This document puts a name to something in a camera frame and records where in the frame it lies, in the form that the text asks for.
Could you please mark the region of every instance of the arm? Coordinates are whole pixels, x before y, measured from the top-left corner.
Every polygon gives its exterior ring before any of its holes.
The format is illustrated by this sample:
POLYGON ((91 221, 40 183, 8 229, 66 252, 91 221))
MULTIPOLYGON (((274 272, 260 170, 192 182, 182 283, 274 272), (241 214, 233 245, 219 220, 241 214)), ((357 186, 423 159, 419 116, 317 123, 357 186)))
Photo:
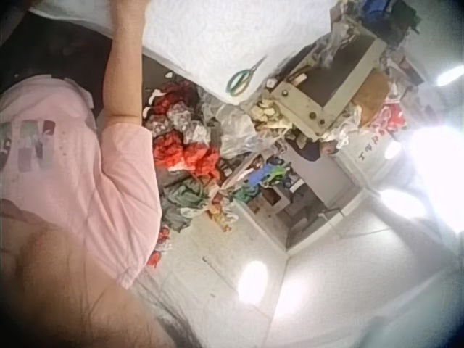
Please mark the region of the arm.
POLYGON ((142 35, 147 0, 113 1, 114 38, 103 83, 106 127, 141 124, 142 35))

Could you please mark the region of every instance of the person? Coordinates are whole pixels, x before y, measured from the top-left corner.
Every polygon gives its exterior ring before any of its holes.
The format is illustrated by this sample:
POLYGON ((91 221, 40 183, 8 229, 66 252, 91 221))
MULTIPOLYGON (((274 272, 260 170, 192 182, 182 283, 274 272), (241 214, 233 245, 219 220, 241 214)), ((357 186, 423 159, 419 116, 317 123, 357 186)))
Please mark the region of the person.
POLYGON ((127 290, 161 218, 141 126, 146 5, 112 1, 100 141, 71 80, 28 78, 0 98, 0 329, 13 347, 201 346, 169 306, 169 323, 154 320, 127 290))
POLYGON ((336 140, 306 141, 302 149, 298 146, 298 143, 295 140, 287 139, 287 143, 298 155, 310 162, 315 162, 319 160, 321 156, 330 156, 339 151, 336 148, 336 145, 338 144, 336 140))

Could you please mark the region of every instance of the pile of clutter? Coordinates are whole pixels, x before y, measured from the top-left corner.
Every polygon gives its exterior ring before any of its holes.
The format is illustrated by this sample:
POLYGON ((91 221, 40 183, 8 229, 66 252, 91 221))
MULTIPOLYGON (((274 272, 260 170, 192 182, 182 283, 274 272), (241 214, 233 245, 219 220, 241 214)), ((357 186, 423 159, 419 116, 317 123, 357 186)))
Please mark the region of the pile of clutter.
POLYGON ((153 134, 156 165, 218 179, 219 152, 210 146, 210 130, 195 117, 198 101, 193 83, 169 82, 152 94, 144 109, 144 126, 153 134))

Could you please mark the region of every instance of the floor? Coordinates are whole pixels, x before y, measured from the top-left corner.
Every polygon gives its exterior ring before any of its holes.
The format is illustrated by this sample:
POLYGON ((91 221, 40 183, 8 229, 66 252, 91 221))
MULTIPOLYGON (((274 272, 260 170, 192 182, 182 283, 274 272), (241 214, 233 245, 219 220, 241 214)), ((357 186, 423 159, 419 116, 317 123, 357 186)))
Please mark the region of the floor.
MULTIPOLYGON (((102 83, 111 41, 91 30, 27 14, 0 49, 0 91, 20 80, 52 74, 72 78, 91 92, 97 116, 103 108, 102 83)), ((167 69, 144 57, 144 100, 165 82, 167 69)), ((169 175, 157 168, 158 181, 169 175)), ((287 256, 256 231, 242 211, 233 230, 222 232, 206 215, 173 236, 173 250, 156 270, 146 270, 134 291, 175 305, 207 347, 261 347, 280 294, 287 256), (257 305, 239 301, 237 287, 249 262, 268 268, 268 286, 257 305)))

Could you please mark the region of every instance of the forearm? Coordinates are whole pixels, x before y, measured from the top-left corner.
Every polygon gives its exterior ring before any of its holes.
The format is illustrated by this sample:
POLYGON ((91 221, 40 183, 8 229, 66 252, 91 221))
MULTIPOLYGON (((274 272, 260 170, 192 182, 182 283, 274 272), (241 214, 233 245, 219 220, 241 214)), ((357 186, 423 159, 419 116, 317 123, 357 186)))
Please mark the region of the forearm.
POLYGON ((116 23, 103 85, 107 125, 141 124, 143 32, 144 17, 116 23))

